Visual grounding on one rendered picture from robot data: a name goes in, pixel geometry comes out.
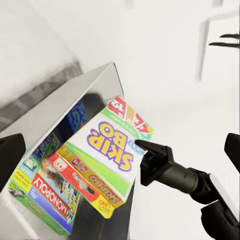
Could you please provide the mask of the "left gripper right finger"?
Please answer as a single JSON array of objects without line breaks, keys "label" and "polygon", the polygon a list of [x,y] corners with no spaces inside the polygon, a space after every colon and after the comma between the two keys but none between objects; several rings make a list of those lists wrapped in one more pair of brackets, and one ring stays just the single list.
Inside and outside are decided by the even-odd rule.
[{"label": "left gripper right finger", "polygon": [[240,173],[240,135],[228,133],[224,151]]}]

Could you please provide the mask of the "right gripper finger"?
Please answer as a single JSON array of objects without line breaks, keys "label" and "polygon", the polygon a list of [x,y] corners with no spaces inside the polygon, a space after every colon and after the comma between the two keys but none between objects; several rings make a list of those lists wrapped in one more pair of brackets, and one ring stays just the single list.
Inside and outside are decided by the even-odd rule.
[{"label": "right gripper finger", "polygon": [[153,142],[137,139],[135,143],[145,149],[147,152],[150,152],[154,155],[154,158],[151,159],[151,163],[156,159],[160,158],[163,159],[167,156],[166,149],[164,145],[156,144]]},{"label": "right gripper finger", "polygon": [[157,166],[153,167],[153,164],[151,163],[151,160],[147,158],[142,158],[142,161],[140,163],[140,168],[144,170],[145,172],[150,171],[151,173],[154,173],[157,170]]}]

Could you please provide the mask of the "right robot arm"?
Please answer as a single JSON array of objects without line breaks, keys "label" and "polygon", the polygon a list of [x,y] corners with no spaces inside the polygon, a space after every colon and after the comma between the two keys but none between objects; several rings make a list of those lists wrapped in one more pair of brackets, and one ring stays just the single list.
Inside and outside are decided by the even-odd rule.
[{"label": "right robot arm", "polygon": [[167,145],[137,139],[146,150],[140,163],[140,184],[147,187],[154,180],[180,190],[201,204],[201,222],[207,234],[215,240],[240,240],[240,212],[212,173],[174,161],[172,148]]}]

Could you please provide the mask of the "board game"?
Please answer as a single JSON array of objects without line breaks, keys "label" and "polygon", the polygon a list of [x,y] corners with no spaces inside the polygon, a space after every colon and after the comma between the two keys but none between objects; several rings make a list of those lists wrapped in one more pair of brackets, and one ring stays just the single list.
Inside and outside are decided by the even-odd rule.
[{"label": "board game", "polygon": [[65,140],[67,141],[69,138],[71,138],[88,122],[89,120],[83,101],[80,99],[67,113],[67,115],[59,122]]},{"label": "board game", "polygon": [[[9,192],[51,227],[59,236],[72,232],[80,193],[49,165],[61,146],[53,131],[14,173]],[[83,188],[83,181],[73,177]]]},{"label": "board game", "polygon": [[[151,128],[119,96],[112,100],[49,158],[49,165],[104,218],[123,205],[147,152],[135,140],[149,142]],[[82,189],[77,175],[94,194]]]}]

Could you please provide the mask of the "toy box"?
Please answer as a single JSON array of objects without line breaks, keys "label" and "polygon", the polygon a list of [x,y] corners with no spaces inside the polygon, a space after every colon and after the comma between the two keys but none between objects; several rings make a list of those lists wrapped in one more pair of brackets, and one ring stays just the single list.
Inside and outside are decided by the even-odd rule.
[{"label": "toy box", "polygon": [[[71,234],[59,235],[9,192],[14,173],[53,132],[61,144],[66,142],[60,121],[82,100],[88,121],[117,96],[125,99],[114,61],[70,79],[16,122],[0,132],[0,139],[21,133],[26,152],[0,193],[0,240],[127,240],[135,180],[127,200],[115,208],[110,218],[96,210],[82,195]],[[82,189],[94,194],[84,184]]]}]

